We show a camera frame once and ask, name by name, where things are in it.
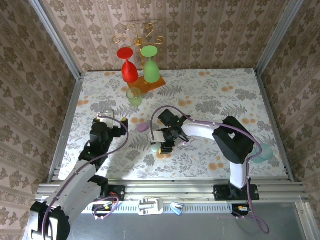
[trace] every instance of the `purple object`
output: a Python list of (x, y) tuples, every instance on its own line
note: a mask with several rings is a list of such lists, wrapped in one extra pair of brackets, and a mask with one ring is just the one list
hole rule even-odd
[(139, 133), (143, 133), (143, 132), (147, 131), (148, 128), (149, 128), (148, 123), (143, 122), (143, 123), (140, 123), (140, 124), (136, 127), (136, 130), (137, 130)]

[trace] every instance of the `table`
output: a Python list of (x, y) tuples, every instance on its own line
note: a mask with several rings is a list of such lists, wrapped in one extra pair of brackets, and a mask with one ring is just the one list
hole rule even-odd
[[(163, 105), (178, 107), (197, 120), (221, 122), (227, 116), (236, 117), (260, 143), (273, 150), (272, 158), (250, 164), (250, 176), (287, 177), (253, 69), (162, 70), (160, 74), (166, 85), (145, 94), (139, 107), (130, 106), (126, 99), (128, 86), (120, 71), (85, 75), (59, 173), (61, 180), (71, 172), (89, 140), (96, 114), (108, 108), (115, 110), (117, 119), (129, 119), (130, 135), (127, 145), (109, 156), (98, 175), (123, 180), (228, 179), (229, 161), (215, 141), (193, 137), (185, 146), (176, 144), (171, 154), (151, 151), (148, 131), (139, 133), (136, 127), (143, 122), (150, 124), (154, 110)], [(153, 127), (156, 130), (163, 125), (156, 118)], [(124, 140), (114, 138), (110, 151)]]

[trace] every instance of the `small green cup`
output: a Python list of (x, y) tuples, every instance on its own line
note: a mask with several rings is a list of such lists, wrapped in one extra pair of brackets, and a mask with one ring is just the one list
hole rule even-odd
[(126, 97), (129, 99), (129, 102), (132, 106), (138, 107), (142, 102), (141, 90), (137, 87), (131, 87), (126, 91)]

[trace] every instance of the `purple cable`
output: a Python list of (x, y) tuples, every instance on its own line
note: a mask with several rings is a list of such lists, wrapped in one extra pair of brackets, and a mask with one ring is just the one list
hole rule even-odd
[[(192, 119), (191, 117), (187, 116), (184, 112), (182, 112), (179, 108), (175, 107), (175, 106), (170, 106), (170, 105), (165, 105), (165, 106), (161, 106), (159, 107), (158, 109), (156, 109), (154, 111), (154, 113), (152, 114), (152, 117), (151, 117), (151, 121), (150, 121), (150, 130), (151, 130), (151, 136), (152, 136), (152, 140), (154, 141), (155, 140), (155, 135), (154, 135), (154, 132), (153, 132), (153, 120), (154, 120), (154, 117), (156, 115), (156, 113), (160, 110), (160, 109), (164, 109), (164, 108), (172, 108), (172, 109), (175, 109), (177, 110), (179, 113), (181, 113), (183, 116), (186, 117), (186, 119), (188, 119), (189, 121), (192, 121), (196, 124), (209, 124), (209, 125), (214, 125), (214, 126), (220, 126), (220, 127), (224, 127), (224, 128), (228, 128), (228, 129), (232, 129), (232, 130), (235, 130), (243, 135), (245, 135), (247, 138), (249, 138), (250, 140), (252, 140), (256, 145), (257, 147), (259, 148), (259, 152), (257, 152), (255, 155), (252, 155), (250, 157), (248, 157), (248, 159), (246, 160), (246, 187), (247, 187), (247, 193), (248, 193), (248, 203), (249, 203), (249, 207), (251, 208), (251, 213), (252, 213), (252, 218), (254, 219), (254, 221), (256, 222), (256, 224), (258, 225), (258, 227), (260, 228), (260, 230), (264, 233), (264, 234), (269, 234), (270, 233), (270, 229), (269, 229), (269, 226), (267, 225), (267, 223), (265, 221), (263, 221), (260, 217), (257, 217), (255, 215), (255, 212), (254, 212), (254, 205), (252, 203), (252, 199), (251, 199), (251, 195), (250, 195), (250, 183), (249, 183), (249, 161), (253, 158), (256, 158), (258, 157), (261, 153), (262, 153), (262, 147), (260, 145), (260, 143), (249, 133), (247, 133), (246, 131), (243, 131), (237, 127), (234, 127), (234, 126), (230, 126), (230, 125), (227, 125), (227, 124), (224, 124), (224, 123), (218, 123), (218, 122), (212, 122), (212, 121), (202, 121), (202, 120), (194, 120)], [(267, 227), (267, 231), (265, 231), (259, 220), (261, 220)]]
[[(105, 201), (108, 199), (116, 199), (116, 203), (115, 203), (115, 206), (112, 207), (111, 211), (106, 216), (103, 217), (103, 219), (106, 219), (107, 217), (109, 217), (118, 208), (119, 198), (117, 196), (107, 196), (103, 199), (99, 199), (99, 200), (94, 201), (94, 203), (96, 203), (96, 202), (101, 202), (101, 201)], [(94, 210), (93, 215), (96, 216), (97, 211), (99, 211), (100, 209), (101, 208), (97, 208), (96, 210)]]
[(47, 224), (47, 218), (49, 215), (49, 212), (51, 210), (51, 207), (55, 204), (55, 202), (59, 199), (60, 195), (62, 194), (62, 192), (66, 189), (67, 185), (72, 181), (72, 179), (79, 174), (79, 172), (81, 172), (82, 169), (84, 169), (86, 166), (90, 165), (91, 163), (93, 163), (94, 161), (97, 161), (101, 158), (104, 158), (110, 154), (113, 154), (117, 151), (119, 151), (120, 149), (122, 149), (128, 142), (129, 140), (129, 131), (128, 128), (126, 127), (126, 125), (124, 125), (121, 121), (113, 118), (113, 117), (109, 117), (109, 116), (100, 116), (100, 118), (104, 118), (104, 119), (110, 119), (115, 121), (116, 123), (120, 124), (122, 127), (124, 127), (125, 131), (126, 131), (126, 139), (124, 141), (124, 143), (118, 147), (117, 149), (111, 151), (111, 152), (107, 152), (106, 154), (103, 154), (101, 156), (97, 156), (96, 158), (88, 161), (87, 163), (85, 163), (83, 166), (81, 166), (73, 175), (71, 175), (71, 177), (66, 181), (66, 183), (63, 185), (63, 187), (60, 189), (60, 191), (57, 193), (56, 197), (53, 198), (52, 202), (50, 203), (49, 207), (46, 209), (45, 213), (44, 213), (44, 218), (42, 221), (42, 235), (43, 235), (43, 240), (46, 240), (46, 232), (45, 232), (45, 226)]

